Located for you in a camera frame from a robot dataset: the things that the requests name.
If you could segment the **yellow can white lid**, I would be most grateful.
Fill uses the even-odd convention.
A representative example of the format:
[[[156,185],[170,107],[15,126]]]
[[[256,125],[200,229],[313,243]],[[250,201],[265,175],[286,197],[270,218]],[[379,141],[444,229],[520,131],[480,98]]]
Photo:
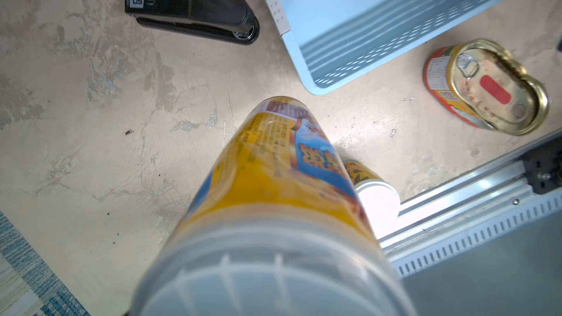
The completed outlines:
[[[305,104],[259,103],[141,279],[130,315],[415,315]]]

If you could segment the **small orange can white lid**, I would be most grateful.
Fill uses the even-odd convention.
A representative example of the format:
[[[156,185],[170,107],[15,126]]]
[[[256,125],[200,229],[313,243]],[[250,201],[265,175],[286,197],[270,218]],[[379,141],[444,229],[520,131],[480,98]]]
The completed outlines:
[[[401,204],[398,191],[359,161],[347,160],[343,164],[375,237],[380,239],[394,232]]]

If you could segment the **light blue plastic basket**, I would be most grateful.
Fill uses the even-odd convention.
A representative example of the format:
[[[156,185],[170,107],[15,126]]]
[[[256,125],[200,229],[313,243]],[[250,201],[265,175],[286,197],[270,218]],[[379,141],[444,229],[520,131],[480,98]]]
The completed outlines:
[[[266,0],[305,89],[325,95],[502,0]]]

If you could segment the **oval gold fish tin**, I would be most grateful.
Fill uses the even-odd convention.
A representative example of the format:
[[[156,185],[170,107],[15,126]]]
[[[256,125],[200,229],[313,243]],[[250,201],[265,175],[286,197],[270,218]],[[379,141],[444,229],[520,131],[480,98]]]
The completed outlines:
[[[540,127],[549,112],[544,85],[489,39],[437,50],[424,66],[423,81],[447,111],[483,130],[526,135]]]

